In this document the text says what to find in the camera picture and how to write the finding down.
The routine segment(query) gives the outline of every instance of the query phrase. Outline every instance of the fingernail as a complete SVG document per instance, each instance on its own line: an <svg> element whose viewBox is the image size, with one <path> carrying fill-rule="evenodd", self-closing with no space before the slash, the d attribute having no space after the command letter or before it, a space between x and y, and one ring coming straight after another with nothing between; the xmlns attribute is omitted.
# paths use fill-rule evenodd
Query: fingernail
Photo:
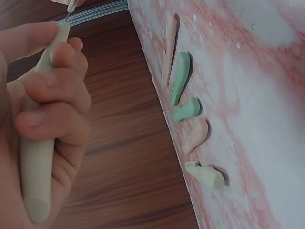
<svg viewBox="0 0 305 229"><path fill-rule="evenodd" d="M53 73L44 73L43 77L47 87L54 87L57 84L57 75Z"/></svg>
<svg viewBox="0 0 305 229"><path fill-rule="evenodd" d="M44 111L30 111L24 114L24 119L29 126L36 127L44 122L45 116Z"/></svg>

